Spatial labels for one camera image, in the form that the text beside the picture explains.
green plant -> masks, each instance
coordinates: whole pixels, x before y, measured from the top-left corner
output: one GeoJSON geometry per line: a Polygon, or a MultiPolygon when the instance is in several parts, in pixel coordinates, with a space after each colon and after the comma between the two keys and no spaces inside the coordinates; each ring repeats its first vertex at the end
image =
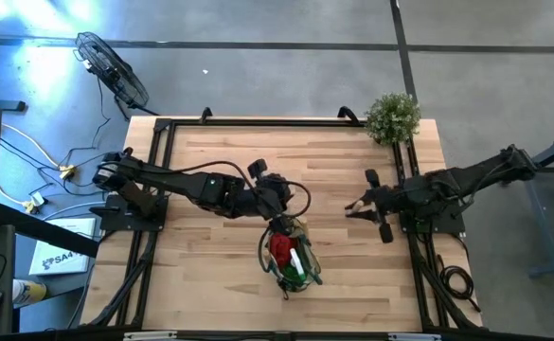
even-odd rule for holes
{"type": "Polygon", "coordinates": [[[384,146],[403,142],[417,134],[420,107],[407,94],[385,94],[376,99],[367,116],[367,134],[384,146]]]}

wooden tabletop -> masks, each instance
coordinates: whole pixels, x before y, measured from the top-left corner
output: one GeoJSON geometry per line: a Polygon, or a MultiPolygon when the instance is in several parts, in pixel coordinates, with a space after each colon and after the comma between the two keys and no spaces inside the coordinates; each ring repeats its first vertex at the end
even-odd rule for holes
{"type": "MultiPolygon", "coordinates": [[[[134,148],[135,157],[147,159],[155,120],[133,117],[125,146],[134,148]]],[[[344,216],[344,206],[368,188],[365,169],[375,169],[383,185],[396,183],[391,148],[378,146],[363,129],[317,127],[179,127],[174,143],[172,169],[213,160],[246,168],[264,158],[269,172],[305,184],[313,195],[305,217],[324,285],[283,300],[275,278],[258,264],[258,240],[266,227],[261,218],[226,220],[172,195],[154,256],[144,329],[420,330],[409,250],[398,219],[389,217],[395,240],[384,244],[375,224],[344,216]]],[[[415,143],[420,171],[445,168],[433,119],[420,122],[415,143]]],[[[163,148],[159,151],[157,164],[163,148]]],[[[227,166],[205,171],[236,174],[227,166]]],[[[290,210],[300,210],[305,201],[298,191],[290,210]]],[[[131,238],[131,232],[117,232],[100,246],[82,323],[96,317],[121,284],[131,238]]],[[[469,270],[463,248],[451,236],[435,235],[435,246],[447,265],[469,270]]],[[[437,321],[432,291],[427,295],[437,321]]],[[[136,297],[137,286],[129,318],[136,297]]],[[[456,303],[481,324],[469,302],[456,303]]]]}

white cable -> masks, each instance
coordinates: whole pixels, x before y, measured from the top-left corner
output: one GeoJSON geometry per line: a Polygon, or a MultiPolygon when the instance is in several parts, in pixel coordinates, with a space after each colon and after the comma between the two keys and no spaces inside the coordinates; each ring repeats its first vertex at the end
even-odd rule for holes
{"type": "Polygon", "coordinates": [[[49,214],[48,216],[44,217],[43,220],[46,221],[47,219],[49,219],[51,217],[54,217],[54,216],[57,216],[60,213],[64,213],[67,210],[71,210],[71,209],[75,209],[75,208],[79,208],[79,207],[85,207],[85,206],[104,205],[104,204],[106,204],[106,203],[105,202],[94,202],[94,203],[85,203],[85,204],[74,205],[74,206],[63,208],[59,211],[53,212],[53,213],[49,214]]]}
{"type": "Polygon", "coordinates": [[[6,127],[6,128],[10,128],[12,129],[14,132],[18,133],[19,135],[22,135],[23,137],[27,138],[28,141],[32,142],[33,145],[35,145],[39,151],[41,151],[41,153],[43,153],[43,155],[45,156],[45,158],[47,160],[49,160],[49,162],[51,162],[52,165],[56,166],[56,168],[59,168],[60,166],[53,160],[51,159],[51,157],[49,157],[49,155],[47,155],[47,153],[43,150],[43,148],[41,148],[41,146],[39,146],[39,144],[37,143],[37,141],[33,140],[32,137],[22,133],[21,131],[19,131],[17,128],[13,128],[11,127],[10,125],[8,124],[5,124],[5,123],[1,123],[2,126],[6,127]]]}
{"type": "Polygon", "coordinates": [[[15,203],[15,204],[18,204],[18,205],[24,205],[24,202],[19,202],[13,198],[11,198],[10,196],[8,196],[4,191],[3,189],[0,187],[0,193],[3,194],[4,197],[8,198],[11,202],[15,203]]]}

electric fan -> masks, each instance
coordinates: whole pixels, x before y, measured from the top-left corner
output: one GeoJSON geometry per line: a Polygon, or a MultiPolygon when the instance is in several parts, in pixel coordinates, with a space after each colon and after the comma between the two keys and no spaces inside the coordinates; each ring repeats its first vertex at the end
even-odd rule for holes
{"type": "Polygon", "coordinates": [[[80,61],[87,71],[96,75],[115,94],[115,103],[127,120],[129,118],[119,105],[119,99],[129,108],[159,116],[145,108],[149,99],[148,92],[134,74],[132,67],[118,57],[98,35],[92,32],[79,33],[75,45],[81,57],[80,61]]]}

concrete floor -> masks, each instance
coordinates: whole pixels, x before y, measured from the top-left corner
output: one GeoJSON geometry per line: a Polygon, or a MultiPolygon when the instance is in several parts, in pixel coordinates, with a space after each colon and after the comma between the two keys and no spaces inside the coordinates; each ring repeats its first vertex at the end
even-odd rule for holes
{"type": "MultiPolygon", "coordinates": [[[[554,45],[554,0],[400,0],[400,6],[409,44],[554,45]]],[[[1,37],[72,38],[81,30],[132,41],[397,42],[386,0],[106,0],[101,6],[93,0],[0,0],[1,37]]],[[[163,114],[200,115],[210,106],[216,115],[333,116],[341,105],[360,114],[382,93],[404,91],[398,52],[117,53],[146,85],[149,108],[163,114]]],[[[537,153],[554,140],[554,55],[411,53],[410,60],[423,116],[437,120],[448,165],[472,164],[510,143],[537,153]]],[[[99,150],[74,160],[122,147],[127,124],[104,90],[104,112],[113,119],[99,150]]],[[[0,99],[29,104],[25,114],[5,114],[4,120],[56,158],[89,144],[102,121],[96,80],[68,47],[0,45],[0,99]]],[[[5,138],[38,155],[11,132],[5,138]]],[[[93,172],[88,166],[82,182],[93,172]]],[[[24,198],[43,182],[27,164],[2,153],[0,183],[24,198]]],[[[52,202],[58,208],[97,198],[56,195],[52,202]]],[[[476,199],[464,219],[486,326],[554,336],[554,276],[527,277],[545,253],[523,187],[489,188],[476,199]]],[[[72,312],[79,294],[26,308],[23,331],[64,327],[70,316],[64,312],[72,312]],[[56,310],[61,317],[52,317],[56,310]]]]}

